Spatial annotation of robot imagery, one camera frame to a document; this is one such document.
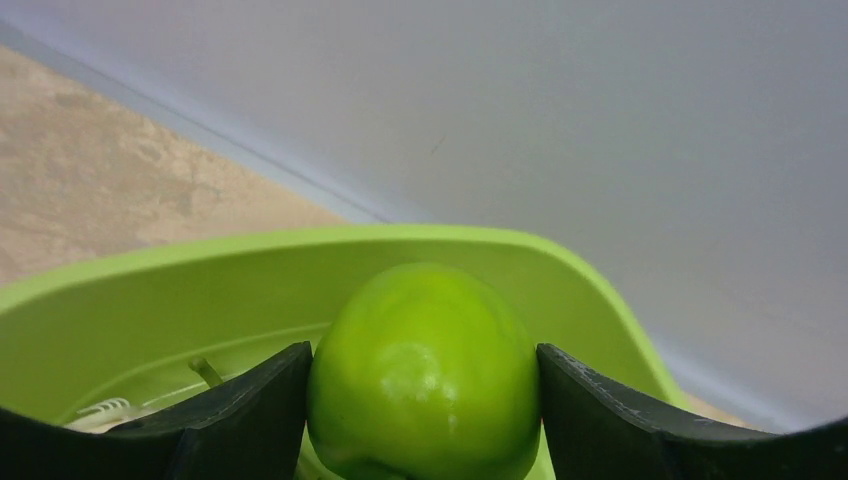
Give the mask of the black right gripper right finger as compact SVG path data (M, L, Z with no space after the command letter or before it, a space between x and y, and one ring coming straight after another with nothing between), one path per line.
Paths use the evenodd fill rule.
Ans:
M538 345L559 479L844 479L847 421L773 434L690 413Z

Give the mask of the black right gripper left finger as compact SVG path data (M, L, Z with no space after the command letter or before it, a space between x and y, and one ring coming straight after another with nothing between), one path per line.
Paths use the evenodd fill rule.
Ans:
M306 421L309 342L102 434L1 411L4 479L292 479Z

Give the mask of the green apple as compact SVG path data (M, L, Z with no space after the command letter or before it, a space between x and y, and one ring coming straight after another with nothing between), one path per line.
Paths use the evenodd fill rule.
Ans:
M306 425L344 479L523 479L539 395L535 343L497 290L406 264L369 279L319 341Z

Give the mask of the green plastic tray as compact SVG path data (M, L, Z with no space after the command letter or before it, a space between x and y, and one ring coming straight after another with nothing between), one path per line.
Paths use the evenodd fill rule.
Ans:
M154 248L70 266L1 293L1 411L63 427L122 397L158 411L291 344L315 349L352 295L406 264L466 272L497 290L536 349L556 346L595 371L686 410L683 394L611 285L587 262L530 234L438 225L344 226ZM307 393L306 387L306 421ZM556 477L542 423L523 479ZM344 479L323 466L308 428L292 479Z

